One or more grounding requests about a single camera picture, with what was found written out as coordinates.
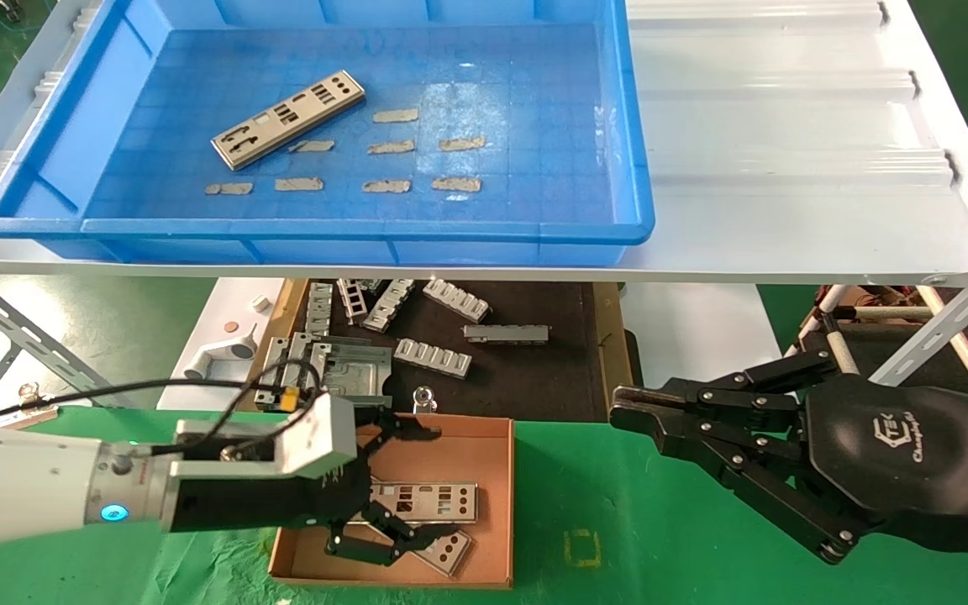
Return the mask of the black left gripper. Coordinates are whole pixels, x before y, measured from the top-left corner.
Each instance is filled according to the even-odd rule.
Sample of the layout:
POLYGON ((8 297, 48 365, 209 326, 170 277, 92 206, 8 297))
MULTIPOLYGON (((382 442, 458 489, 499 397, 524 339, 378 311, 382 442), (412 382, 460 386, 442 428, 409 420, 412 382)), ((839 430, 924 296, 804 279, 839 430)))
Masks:
POLYGON ((320 462, 318 471, 299 471, 289 468, 289 456, 312 453, 300 428, 268 439, 276 423, 231 422, 207 443, 192 447, 213 422, 178 421, 172 443, 187 449, 171 457, 169 531, 327 526, 327 555, 372 566, 391 566, 408 552, 423 551, 435 540, 456 534, 456 523, 414 528, 371 501, 371 457, 392 441, 430 443, 442 430, 399 414, 377 414, 368 424, 379 432, 366 441, 354 437, 349 460, 320 462), (387 539, 384 543, 346 535, 345 526, 358 513, 387 539))

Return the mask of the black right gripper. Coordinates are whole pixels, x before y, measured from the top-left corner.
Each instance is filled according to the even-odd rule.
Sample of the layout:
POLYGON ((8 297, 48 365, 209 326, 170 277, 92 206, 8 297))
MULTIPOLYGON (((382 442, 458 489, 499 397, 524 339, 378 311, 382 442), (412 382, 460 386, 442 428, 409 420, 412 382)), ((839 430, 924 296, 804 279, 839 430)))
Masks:
POLYGON ((621 384, 610 423, 702 468, 823 562, 840 563, 871 531, 968 554, 968 394, 851 374, 822 383, 837 369, 814 351, 710 381, 621 384), (855 508, 813 478, 796 441, 721 422, 787 421, 807 387, 810 462, 855 508))

